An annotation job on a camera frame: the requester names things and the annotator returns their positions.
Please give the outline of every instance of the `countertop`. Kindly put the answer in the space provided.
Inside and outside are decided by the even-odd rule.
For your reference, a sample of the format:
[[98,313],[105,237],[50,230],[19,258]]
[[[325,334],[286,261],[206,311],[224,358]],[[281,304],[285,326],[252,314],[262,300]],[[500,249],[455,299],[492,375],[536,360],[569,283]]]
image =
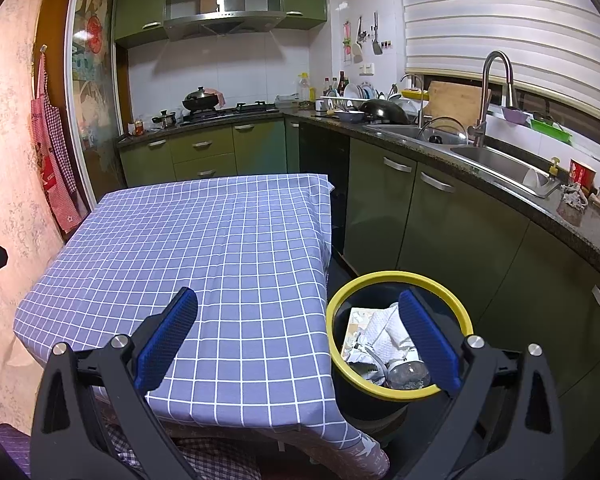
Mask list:
[[263,113],[249,113],[249,114],[235,114],[232,116],[220,117],[204,121],[197,124],[180,124],[178,126],[172,126],[171,128],[165,128],[163,130],[155,130],[142,134],[141,136],[123,136],[118,141],[119,148],[126,148],[127,146],[133,146],[135,144],[143,144],[145,142],[152,142],[154,140],[161,140],[167,137],[171,137],[177,134],[186,134],[188,132],[195,132],[196,130],[205,130],[207,128],[219,128],[221,126],[230,126],[235,123],[248,123],[251,121],[263,121],[263,120],[276,120],[284,117],[284,114],[279,111],[275,112],[263,112]]
[[[285,116],[291,116],[298,121],[319,125],[354,139],[364,140],[386,150],[391,150],[416,162],[422,162],[432,168],[443,171],[470,186],[480,189],[550,232],[600,273],[600,211],[597,208],[588,206],[583,213],[579,213],[562,204],[562,195],[559,189],[551,193],[546,199],[537,198],[513,186],[511,188],[507,187],[490,173],[479,170],[475,166],[463,162],[461,159],[436,150],[426,144],[378,134],[369,130],[368,126],[363,124],[341,123],[335,119],[317,117],[314,111],[265,112],[262,114],[250,114],[248,116],[234,115],[205,121],[202,124],[188,124],[186,126],[168,128],[167,130],[149,132],[139,137],[127,136],[120,140],[118,146],[125,148],[134,144],[142,144],[195,130],[217,128],[219,126],[228,126],[247,121],[276,120]],[[528,157],[524,157],[525,152],[521,152],[515,146],[496,141],[490,137],[487,137],[487,144],[506,151],[510,155],[523,158],[528,163],[533,163],[533,160],[528,160],[528,158],[534,158],[535,155],[526,154]]]

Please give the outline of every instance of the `purple bowl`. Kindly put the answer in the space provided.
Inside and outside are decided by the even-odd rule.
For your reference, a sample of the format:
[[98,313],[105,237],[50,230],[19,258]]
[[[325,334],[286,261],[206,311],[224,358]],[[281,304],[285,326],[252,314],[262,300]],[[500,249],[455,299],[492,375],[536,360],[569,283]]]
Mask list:
[[508,123],[527,124],[529,116],[517,108],[502,107],[502,114]]

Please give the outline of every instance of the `kitchen faucet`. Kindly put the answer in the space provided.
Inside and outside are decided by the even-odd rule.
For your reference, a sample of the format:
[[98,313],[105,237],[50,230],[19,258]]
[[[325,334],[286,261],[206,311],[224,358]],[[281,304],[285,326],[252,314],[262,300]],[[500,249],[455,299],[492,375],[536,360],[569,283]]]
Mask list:
[[423,122],[423,118],[424,118],[424,109],[422,107],[422,105],[424,104],[424,79],[422,78],[422,76],[419,76],[418,74],[408,73],[408,74],[403,75],[402,78],[400,78],[400,82],[403,82],[409,76],[416,78],[416,79],[420,79],[420,111],[418,112],[418,127],[420,129],[422,129],[422,122]]
[[484,69],[482,70],[482,102],[480,103],[480,116],[475,126],[469,126],[467,132],[474,137],[474,146],[483,146],[484,137],[487,134],[487,111],[489,110],[489,72],[491,64],[499,57],[504,63],[504,70],[507,73],[507,108],[517,106],[516,91],[513,88],[513,66],[511,60],[504,52],[494,50],[487,59],[484,60]]

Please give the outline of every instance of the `stainless steel sink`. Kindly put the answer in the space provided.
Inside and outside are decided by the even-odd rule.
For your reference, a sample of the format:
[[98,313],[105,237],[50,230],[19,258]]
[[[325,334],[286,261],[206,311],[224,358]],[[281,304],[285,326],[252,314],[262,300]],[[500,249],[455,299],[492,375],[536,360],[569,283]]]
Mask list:
[[422,131],[422,134],[420,134],[420,128],[418,126],[410,124],[378,124],[377,126],[369,126],[369,129],[395,137],[406,137],[408,139],[426,143],[432,142],[435,144],[446,144],[448,146],[467,144],[467,137],[465,134],[450,134],[438,128],[425,128]]
[[491,148],[455,146],[449,151],[465,158],[474,166],[540,198],[546,198],[560,186],[560,181],[548,173]]

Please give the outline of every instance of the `blue gripper pad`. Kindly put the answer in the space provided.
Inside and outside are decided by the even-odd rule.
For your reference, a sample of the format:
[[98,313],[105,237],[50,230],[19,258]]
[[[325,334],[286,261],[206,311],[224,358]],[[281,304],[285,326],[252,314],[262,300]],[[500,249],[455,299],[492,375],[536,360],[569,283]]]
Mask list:
[[398,314],[429,369],[432,382],[454,396],[462,387],[458,356],[410,290],[405,290],[398,298]]
[[184,288],[167,309],[167,314],[138,354],[136,361],[134,386],[143,396],[160,386],[195,322],[198,316],[196,293],[190,288]]

